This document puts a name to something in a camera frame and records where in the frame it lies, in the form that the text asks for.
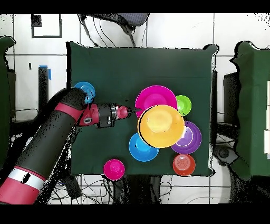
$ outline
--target black chair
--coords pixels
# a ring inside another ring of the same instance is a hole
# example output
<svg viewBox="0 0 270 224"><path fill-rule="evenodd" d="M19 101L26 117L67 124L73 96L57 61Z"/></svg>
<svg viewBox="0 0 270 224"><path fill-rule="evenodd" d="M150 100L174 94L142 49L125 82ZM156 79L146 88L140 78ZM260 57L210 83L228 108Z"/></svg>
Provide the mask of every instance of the black chair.
<svg viewBox="0 0 270 224"><path fill-rule="evenodd" d="M89 36L89 38L90 38L89 31L85 24L85 19L87 16L91 16L93 18L99 18L101 20L107 20L110 22L115 22L119 26L121 26L124 33L130 37L133 47L136 47L136 44L132 36L132 31L134 31L137 26L143 25L147 21L149 15L150 13L79 14L79 19L82 25L84 26L84 30L87 36Z"/></svg>

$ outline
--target pink bowl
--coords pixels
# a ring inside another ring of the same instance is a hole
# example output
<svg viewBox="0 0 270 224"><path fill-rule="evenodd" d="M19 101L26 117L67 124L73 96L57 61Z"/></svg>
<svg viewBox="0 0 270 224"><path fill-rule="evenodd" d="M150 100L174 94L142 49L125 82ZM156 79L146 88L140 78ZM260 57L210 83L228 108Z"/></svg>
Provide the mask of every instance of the pink bowl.
<svg viewBox="0 0 270 224"><path fill-rule="evenodd" d="M116 181L124 176L124 164L120 160L112 159L105 163L103 171L108 179Z"/></svg>
<svg viewBox="0 0 270 224"><path fill-rule="evenodd" d="M149 86L137 96L135 107L141 108L141 111L136 112L137 117L139 118L146 109L154 105L168 105L177 109L177 100L167 87Z"/></svg>

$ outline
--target blue plate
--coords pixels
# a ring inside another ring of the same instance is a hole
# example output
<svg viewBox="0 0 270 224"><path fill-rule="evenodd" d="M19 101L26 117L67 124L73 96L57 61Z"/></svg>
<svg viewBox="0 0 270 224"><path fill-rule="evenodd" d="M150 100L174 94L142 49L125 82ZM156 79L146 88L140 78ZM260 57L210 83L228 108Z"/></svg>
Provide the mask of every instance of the blue plate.
<svg viewBox="0 0 270 224"><path fill-rule="evenodd" d="M90 104L93 102L95 97L95 88L89 82L78 82L75 88L80 88L86 93L85 104Z"/></svg>
<svg viewBox="0 0 270 224"><path fill-rule="evenodd" d="M129 141L129 152L138 161L147 162L158 155L159 148L146 144L138 133L134 134Z"/></svg>

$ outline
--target yellow plate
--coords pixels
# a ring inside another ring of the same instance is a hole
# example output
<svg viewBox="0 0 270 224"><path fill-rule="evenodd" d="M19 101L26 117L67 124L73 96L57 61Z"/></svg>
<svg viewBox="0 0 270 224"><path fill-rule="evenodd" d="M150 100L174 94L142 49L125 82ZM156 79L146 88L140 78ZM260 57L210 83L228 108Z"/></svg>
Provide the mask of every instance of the yellow plate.
<svg viewBox="0 0 270 224"><path fill-rule="evenodd" d="M176 109L167 105L155 105L140 116L137 129L147 144L166 148L181 138L184 126L184 119Z"/></svg>

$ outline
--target green panel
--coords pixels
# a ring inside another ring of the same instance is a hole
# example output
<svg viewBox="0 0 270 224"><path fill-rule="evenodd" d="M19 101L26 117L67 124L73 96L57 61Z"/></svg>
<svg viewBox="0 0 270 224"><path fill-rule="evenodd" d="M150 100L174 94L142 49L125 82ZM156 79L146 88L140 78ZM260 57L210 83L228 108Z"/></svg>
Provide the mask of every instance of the green panel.
<svg viewBox="0 0 270 224"><path fill-rule="evenodd" d="M5 61L5 52L14 45L14 40L4 36L0 38L0 169L3 166L9 145L9 120L10 120L10 103L9 103L9 85L7 76L7 67Z"/></svg>
<svg viewBox="0 0 270 224"><path fill-rule="evenodd" d="M242 42L234 62L239 66L242 87L237 111L240 133L236 146L240 158L232 164L232 169L246 180L253 175L269 176L270 161L264 154L264 130L270 51L256 49L250 42Z"/></svg>
<svg viewBox="0 0 270 224"><path fill-rule="evenodd" d="M211 60L215 45L205 50L85 48L70 42L72 86L80 81L96 90L96 104L116 102L134 107L140 91L151 85L163 85L192 102L187 119L201 130L202 143L192 154L197 166L194 175L209 176L209 115ZM129 153L128 143L137 132L137 117L117 120L112 128L83 127L72 146L73 174L102 174L105 162L120 159L126 174L174 174L171 148L162 148L149 162L139 162Z"/></svg>

